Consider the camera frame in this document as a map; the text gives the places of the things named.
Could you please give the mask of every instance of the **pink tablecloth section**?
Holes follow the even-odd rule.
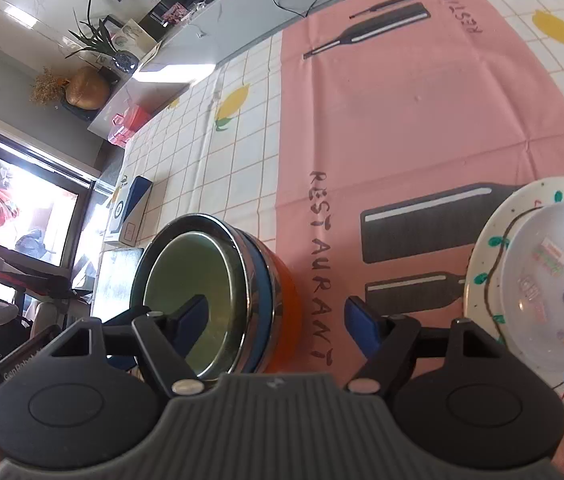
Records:
[[[442,240],[443,250],[380,251],[365,263],[364,211],[478,182],[510,190],[564,174],[564,97],[487,0],[413,0],[429,18],[303,58],[382,1],[345,0],[283,35],[277,253],[305,308],[291,368],[327,370],[339,383],[364,361],[345,331],[346,297],[364,297],[370,282],[463,276],[472,250]],[[396,245],[406,235],[391,233]],[[408,236],[431,238],[416,228]],[[414,314],[428,326],[461,315],[461,299]],[[564,469],[564,441],[556,463]]]

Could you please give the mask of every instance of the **brown vase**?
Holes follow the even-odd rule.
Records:
[[[76,72],[66,87],[66,100],[83,110],[98,110],[107,102],[110,94],[108,82],[91,66]]]

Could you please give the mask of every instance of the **blue and white box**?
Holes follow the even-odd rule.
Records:
[[[116,246],[135,247],[152,182],[136,176],[131,184],[123,177],[108,219],[104,241]]]

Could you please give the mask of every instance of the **white bowl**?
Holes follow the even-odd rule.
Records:
[[[517,231],[500,283],[514,343],[537,366],[564,371],[564,203],[537,211]]]

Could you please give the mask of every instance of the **lemon print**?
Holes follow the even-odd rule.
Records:
[[[540,31],[559,43],[564,44],[564,20],[553,16],[550,12],[536,10],[532,22]]]
[[[224,100],[224,102],[220,105],[215,114],[215,129],[218,132],[222,132],[225,130],[224,126],[233,120],[231,117],[235,112],[239,110],[246,101],[246,98],[249,95],[249,87],[251,85],[244,85],[239,87],[237,90],[231,92],[231,94]]]

